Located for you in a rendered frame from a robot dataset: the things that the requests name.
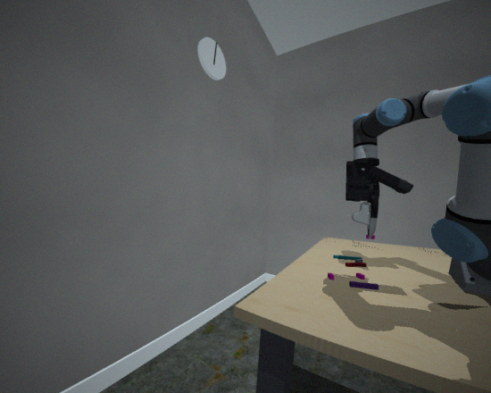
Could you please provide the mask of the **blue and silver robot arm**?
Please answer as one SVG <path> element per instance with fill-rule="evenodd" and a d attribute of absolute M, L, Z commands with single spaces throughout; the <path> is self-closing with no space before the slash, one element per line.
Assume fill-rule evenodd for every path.
<path fill-rule="evenodd" d="M 377 136 L 385 131 L 438 115 L 458 135 L 461 152 L 456 196 L 448 199 L 445 218 L 433 224 L 431 234 L 444 253 L 491 281 L 491 75 L 455 88 L 389 98 L 358 115 L 354 160 L 378 159 Z"/>

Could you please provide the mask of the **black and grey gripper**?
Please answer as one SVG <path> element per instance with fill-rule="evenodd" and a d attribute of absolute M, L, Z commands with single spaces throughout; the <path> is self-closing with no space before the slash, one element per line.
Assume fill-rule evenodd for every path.
<path fill-rule="evenodd" d="M 346 201 L 359 201 L 354 199 L 367 199 L 362 200 L 367 202 L 361 204 L 361 211 L 352 214 L 352 219 L 354 219 L 356 222 L 368 225 L 369 239 L 372 238 L 376 230 L 379 209 L 379 180 L 368 174 L 372 165 L 375 167 L 378 166 L 379 159 L 361 158 L 351 162 L 346 162 L 346 181 L 348 185 L 347 193 L 345 193 L 345 200 L 347 198 L 353 200 Z M 362 168 L 366 170 L 363 171 Z"/>

